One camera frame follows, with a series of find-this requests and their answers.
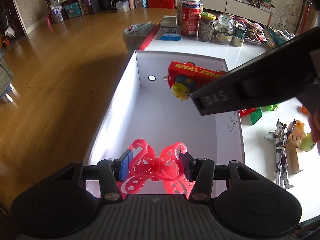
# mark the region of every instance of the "human hand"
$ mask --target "human hand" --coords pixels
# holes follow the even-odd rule
[[[309,125],[311,128],[311,139],[318,143],[318,152],[320,154],[320,108],[318,108],[314,115],[309,115]]]

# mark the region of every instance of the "red can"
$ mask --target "red can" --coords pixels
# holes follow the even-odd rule
[[[183,2],[181,12],[181,34],[187,37],[196,37],[198,35],[200,3]]]

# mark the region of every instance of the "screw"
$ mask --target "screw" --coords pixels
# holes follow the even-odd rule
[[[194,200],[202,201],[202,200],[206,200],[208,198],[208,196],[202,192],[197,192],[197,193],[192,194],[192,198]]]
[[[120,198],[120,195],[118,193],[111,192],[105,194],[104,198],[109,201],[117,201]]]

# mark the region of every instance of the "door frame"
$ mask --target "door frame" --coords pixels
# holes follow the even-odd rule
[[[17,0],[13,0],[13,3],[14,3],[14,7],[16,8],[16,11],[17,11],[17,13],[18,13],[20,23],[21,23],[21,25],[22,25],[22,27],[23,27],[23,32],[24,32],[24,34],[27,36],[27,35],[28,35],[28,33],[27,33],[27,28],[26,28],[26,26],[25,26],[25,24],[24,24],[24,22],[23,22],[23,20],[22,20],[21,13],[20,13],[19,8],[18,8],[18,6],[17,6]]]

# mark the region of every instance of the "action figure leg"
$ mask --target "action figure leg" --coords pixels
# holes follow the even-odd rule
[[[280,186],[280,180],[281,180],[281,153],[276,152],[276,184]]]
[[[288,163],[287,163],[287,155],[285,154],[285,151],[283,151],[282,153],[281,162],[282,162],[282,168],[283,168],[282,177],[284,180],[284,189],[292,188],[293,185],[290,185],[288,180]]]

